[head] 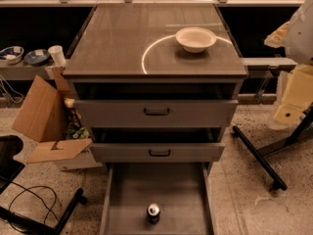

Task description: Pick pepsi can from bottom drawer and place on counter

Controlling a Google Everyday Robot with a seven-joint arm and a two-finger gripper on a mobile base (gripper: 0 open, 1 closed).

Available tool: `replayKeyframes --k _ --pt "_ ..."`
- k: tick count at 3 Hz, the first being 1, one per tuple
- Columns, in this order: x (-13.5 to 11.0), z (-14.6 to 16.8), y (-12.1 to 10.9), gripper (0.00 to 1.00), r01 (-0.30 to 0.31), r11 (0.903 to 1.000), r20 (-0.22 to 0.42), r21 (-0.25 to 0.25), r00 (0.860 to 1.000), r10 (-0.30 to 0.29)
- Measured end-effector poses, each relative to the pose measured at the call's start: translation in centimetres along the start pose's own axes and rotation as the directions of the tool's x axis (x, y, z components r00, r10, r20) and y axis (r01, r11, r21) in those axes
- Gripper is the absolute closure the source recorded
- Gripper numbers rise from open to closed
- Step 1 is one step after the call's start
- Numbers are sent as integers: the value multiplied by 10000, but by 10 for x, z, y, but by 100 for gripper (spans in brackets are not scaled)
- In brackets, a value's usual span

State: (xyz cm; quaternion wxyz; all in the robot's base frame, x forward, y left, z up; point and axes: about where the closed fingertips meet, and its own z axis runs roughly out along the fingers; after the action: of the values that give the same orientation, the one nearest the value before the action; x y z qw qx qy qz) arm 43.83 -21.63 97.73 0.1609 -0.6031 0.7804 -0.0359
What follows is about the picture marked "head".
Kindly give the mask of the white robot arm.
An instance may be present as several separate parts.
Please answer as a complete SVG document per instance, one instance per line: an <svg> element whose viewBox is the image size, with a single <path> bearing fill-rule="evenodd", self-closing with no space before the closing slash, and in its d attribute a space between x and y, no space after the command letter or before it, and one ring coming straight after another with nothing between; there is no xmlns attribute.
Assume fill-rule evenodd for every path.
<svg viewBox="0 0 313 235"><path fill-rule="evenodd" d="M292 125L313 104L313 0L305 0L264 43L284 47L286 57L296 62L272 116L275 124Z"/></svg>

